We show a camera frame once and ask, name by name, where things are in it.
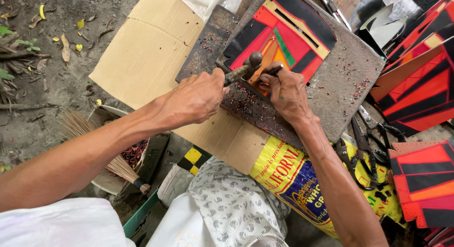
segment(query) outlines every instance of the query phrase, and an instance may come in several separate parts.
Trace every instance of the hand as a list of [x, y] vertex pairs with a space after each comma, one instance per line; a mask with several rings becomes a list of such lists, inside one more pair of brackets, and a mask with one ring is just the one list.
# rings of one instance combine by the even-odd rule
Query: hand
[[305, 118], [312, 118], [313, 114], [304, 90], [303, 75], [291, 72], [285, 67], [278, 71], [277, 77], [267, 74], [280, 64], [282, 64], [281, 61], [275, 61], [262, 71], [259, 76], [262, 81], [259, 84], [260, 88], [271, 92], [274, 108], [290, 124], [298, 124]]
[[153, 100], [153, 122], [173, 130], [189, 124], [200, 124], [219, 111], [219, 104], [229, 90], [224, 87], [224, 72], [215, 68], [212, 75], [202, 72], [183, 79], [172, 91]]

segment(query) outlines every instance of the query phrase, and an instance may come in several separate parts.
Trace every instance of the left hand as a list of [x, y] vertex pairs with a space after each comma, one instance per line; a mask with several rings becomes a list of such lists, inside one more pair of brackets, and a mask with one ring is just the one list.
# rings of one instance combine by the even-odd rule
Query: left hand
[[167, 130], [200, 124], [219, 111], [219, 104], [229, 90], [224, 87], [224, 80], [224, 72], [219, 68], [215, 68], [211, 75], [206, 72], [192, 75], [145, 106], [160, 108], [153, 112], [153, 123], [162, 123]]

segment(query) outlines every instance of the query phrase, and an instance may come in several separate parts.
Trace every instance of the cardboard box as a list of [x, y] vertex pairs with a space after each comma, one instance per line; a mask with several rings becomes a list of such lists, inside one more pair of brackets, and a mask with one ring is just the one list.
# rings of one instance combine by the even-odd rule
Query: cardboard box
[[[89, 77], [139, 109], [178, 85], [175, 76], [202, 29], [203, 21], [180, 0], [140, 0]], [[223, 109], [174, 132], [245, 174], [270, 136]]]

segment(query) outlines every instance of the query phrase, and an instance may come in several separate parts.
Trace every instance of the tan leather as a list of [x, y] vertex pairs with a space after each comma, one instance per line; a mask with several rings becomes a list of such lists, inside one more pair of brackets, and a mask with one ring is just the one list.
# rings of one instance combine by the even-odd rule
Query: tan leather
[[410, 152], [418, 151], [445, 141], [415, 141], [415, 142], [395, 142], [392, 144], [394, 150], [389, 149], [389, 157], [397, 157]]

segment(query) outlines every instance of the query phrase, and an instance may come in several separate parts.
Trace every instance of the patchwork leather piece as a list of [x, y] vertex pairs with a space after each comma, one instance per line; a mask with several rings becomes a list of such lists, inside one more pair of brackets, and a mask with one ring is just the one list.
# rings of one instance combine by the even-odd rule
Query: patchwork leather piece
[[394, 183], [406, 221], [418, 228], [454, 226], [454, 150], [448, 141], [393, 143]]
[[370, 94], [405, 136], [454, 117], [454, 37], [378, 78]]
[[266, 0], [241, 32], [227, 46], [224, 64], [235, 70], [252, 52], [263, 55], [262, 67], [247, 82], [262, 98], [270, 93], [258, 87], [257, 78], [271, 62], [301, 73], [305, 83], [315, 73], [337, 41], [336, 36], [311, 6], [302, 0]]
[[407, 28], [407, 30], [412, 30], [412, 32], [408, 35], [404, 34], [406, 36], [405, 40], [388, 55], [388, 60], [390, 62], [397, 61], [403, 54], [417, 46], [430, 34], [452, 23], [453, 19], [454, 1], [440, 0]]
[[392, 64], [388, 64], [385, 66], [381, 74], [388, 73], [391, 70], [399, 67], [400, 65], [411, 61], [413, 58], [420, 56], [421, 54], [429, 51], [430, 49], [438, 46], [443, 41], [449, 39], [454, 35], [454, 24], [448, 24], [442, 29], [438, 30], [437, 32], [432, 33], [429, 35], [424, 41], [418, 43], [415, 47], [409, 50], [407, 53], [403, 54], [400, 59], [395, 61]]

